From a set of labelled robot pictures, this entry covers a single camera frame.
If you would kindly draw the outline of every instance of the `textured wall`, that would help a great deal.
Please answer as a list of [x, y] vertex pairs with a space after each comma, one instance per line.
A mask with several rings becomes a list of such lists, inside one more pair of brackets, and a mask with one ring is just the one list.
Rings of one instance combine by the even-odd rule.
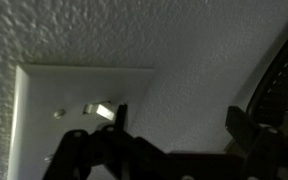
[[18, 62], [155, 68], [130, 132], [166, 151], [221, 150], [227, 106], [247, 101], [287, 22], [288, 0], [0, 0], [0, 179]]

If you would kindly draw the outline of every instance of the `light switch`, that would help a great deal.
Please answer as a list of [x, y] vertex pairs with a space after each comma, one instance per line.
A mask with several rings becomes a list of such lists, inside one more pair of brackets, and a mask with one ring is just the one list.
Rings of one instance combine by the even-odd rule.
[[42, 179], [47, 161], [67, 131], [92, 133], [98, 125], [114, 123], [120, 104], [129, 105], [131, 122], [153, 73], [150, 69], [18, 66], [8, 179]]

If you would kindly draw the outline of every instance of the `wall plate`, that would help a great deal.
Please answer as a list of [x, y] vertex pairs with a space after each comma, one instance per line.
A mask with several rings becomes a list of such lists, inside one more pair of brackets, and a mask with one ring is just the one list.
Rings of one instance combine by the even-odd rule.
[[119, 104], [127, 103], [128, 118], [133, 119], [153, 73], [150, 69], [19, 65], [8, 179], [42, 179], [49, 165], [45, 158], [55, 152], [65, 132], [92, 133], [99, 125], [112, 123], [84, 114], [86, 104], [110, 101], [116, 111]]

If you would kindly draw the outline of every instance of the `switch toggle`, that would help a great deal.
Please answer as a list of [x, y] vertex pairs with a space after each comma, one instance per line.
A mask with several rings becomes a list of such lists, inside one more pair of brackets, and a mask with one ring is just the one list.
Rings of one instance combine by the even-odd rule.
[[83, 114], [96, 114], [113, 121], [115, 113], [112, 111], [110, 103], [96, 103], [85, 105]]

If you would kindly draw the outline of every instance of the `screw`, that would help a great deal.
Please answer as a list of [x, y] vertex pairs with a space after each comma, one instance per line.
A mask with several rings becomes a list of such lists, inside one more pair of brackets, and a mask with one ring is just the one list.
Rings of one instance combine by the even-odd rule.
[[64, 114], [65, 114], [65, 110], [64, 110], [64, 109], [59, 109], [58, 111], [56, 111], [56, 112], [54, 113], [54, 117], [55, 117], [56, 119], [59, 119], [59, 118], [63, 117]]
[[112, 127], [112, 126], [108, 127], [107, 131], [110, 131], [110, 132], [114, 131], [114, 127]]
[[182, 177], [182, 180], [195, 180], [192, 176], [185, 175]]
[[278, 132], [275, 128], [269, 128], [268, 131], [273, 134], [276, 134]]
[[82, 136], [82, 133], [81, 133], [81, 132], [76, 132], [76, 133], [74, 133], [74, 136], [75, 136], [75, 137], [81, 137], [81, 136]]
[[46, 156], [44, 161], [47, 163], [50, 163], [50, 162], [52, 162], [53, 158], [54, 158], [54, 154], [51, 154], [51, 155]]
[[254, 176], [250, 176], [247, 178], [247, 180], [259, 180], [257, 177], [254, 177]]

